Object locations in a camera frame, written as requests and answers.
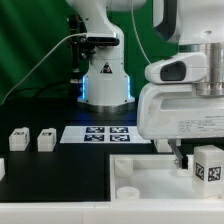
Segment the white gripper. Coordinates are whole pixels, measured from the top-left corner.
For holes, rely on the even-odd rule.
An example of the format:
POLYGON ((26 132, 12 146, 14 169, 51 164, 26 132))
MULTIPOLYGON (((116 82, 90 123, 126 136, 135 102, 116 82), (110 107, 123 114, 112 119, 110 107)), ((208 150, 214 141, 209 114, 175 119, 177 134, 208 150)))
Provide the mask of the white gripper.
POLYGON ((188 169, 180 139, 224 137, 224 97, 201 97, 192 84, 145 85, 137 129, 146 140, 169 139, 178 169, 188 169))

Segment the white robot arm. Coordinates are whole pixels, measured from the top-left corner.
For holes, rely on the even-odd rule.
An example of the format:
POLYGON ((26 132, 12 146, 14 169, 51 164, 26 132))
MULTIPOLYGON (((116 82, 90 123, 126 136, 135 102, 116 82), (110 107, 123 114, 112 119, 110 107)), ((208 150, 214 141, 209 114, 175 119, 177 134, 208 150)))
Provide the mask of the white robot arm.
MULTIPOLYGON (((80 47, 90 58, 79 102, 114 111, 134 101, 124 71, 124 35, 107 17, 146 0, 66 0, 87 32, 80 47)), ((224 0, 153 0, 153 28, 178 53, 145 68, 148 83, 138 102, 137 129, 147 140, 166 139, 179 151, 183 139, 224 137, 224 0)))

